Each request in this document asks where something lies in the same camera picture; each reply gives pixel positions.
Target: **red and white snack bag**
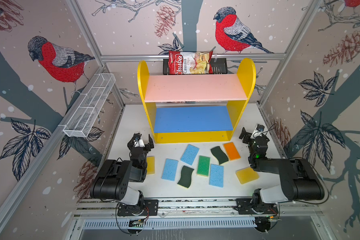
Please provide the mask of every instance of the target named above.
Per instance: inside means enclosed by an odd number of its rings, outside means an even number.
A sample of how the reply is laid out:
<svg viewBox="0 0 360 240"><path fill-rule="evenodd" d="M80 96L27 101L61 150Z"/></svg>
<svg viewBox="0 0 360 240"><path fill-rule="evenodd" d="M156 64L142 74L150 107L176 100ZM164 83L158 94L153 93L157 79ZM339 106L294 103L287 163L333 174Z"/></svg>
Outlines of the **red and white snack bag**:
<svg viewBox="0 0 360 240"><path fill-rule="evenodd" d="M213 74L210 65L212 52L169 51L169 74Z"/></svg>

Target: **bird wing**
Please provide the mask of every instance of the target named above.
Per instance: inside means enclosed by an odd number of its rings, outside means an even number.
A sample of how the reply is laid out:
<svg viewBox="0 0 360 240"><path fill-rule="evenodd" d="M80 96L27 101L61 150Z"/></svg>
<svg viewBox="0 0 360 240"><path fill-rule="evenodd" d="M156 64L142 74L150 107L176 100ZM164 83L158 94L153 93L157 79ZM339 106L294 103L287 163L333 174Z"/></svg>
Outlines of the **bird wing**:
<svg viewBox="0 0 360 240"><path fill-rule="evenodd" d="M248 36L251 33L249 27L245 26L239 18L236 18L235 23L232 26L227 26L224 28L224 32L228 35L229 38L240 41Z"/></svg>
<svg viewBox="0 0 360 240"><path fill-rule="evenodd" d="M76 56L75 51L72 48L60 47L56 44L52 44L56 52L56 57L52 61L52 64L59 68L70 68L74 65Z"/></svg>

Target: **dark green sponge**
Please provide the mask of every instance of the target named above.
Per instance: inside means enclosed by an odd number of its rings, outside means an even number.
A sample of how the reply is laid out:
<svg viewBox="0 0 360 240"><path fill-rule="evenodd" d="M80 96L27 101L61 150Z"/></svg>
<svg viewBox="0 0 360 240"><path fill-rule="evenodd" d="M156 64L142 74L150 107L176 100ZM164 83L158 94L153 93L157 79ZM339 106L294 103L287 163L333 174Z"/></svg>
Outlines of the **dark green sponge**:
<svg viewBox="0 0 360 240"><path fill-rule="evenodd" d="M211 153L219 161L219 165L228 161L227 155L221 150L220 146L212 148Z"/></svg>
<svg viewBox="0 0 360 240"><path fill-rule="evenodd" d="M177 182L178 185L189 188L192 181L193 168L183 166L181 169L180 180Z"/></svg>

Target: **blue shelf board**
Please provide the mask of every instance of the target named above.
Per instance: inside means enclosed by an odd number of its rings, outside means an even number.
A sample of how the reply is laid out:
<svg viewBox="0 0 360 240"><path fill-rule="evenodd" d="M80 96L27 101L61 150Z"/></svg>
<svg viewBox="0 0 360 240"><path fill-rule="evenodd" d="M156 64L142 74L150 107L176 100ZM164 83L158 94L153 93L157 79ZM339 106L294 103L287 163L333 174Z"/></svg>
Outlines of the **blue shelf board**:
<svg viewBox="0 0 360 240"><path fill-rule="evenodd" d="M232 130L226 106L156 109L155 133Z"/></svg>

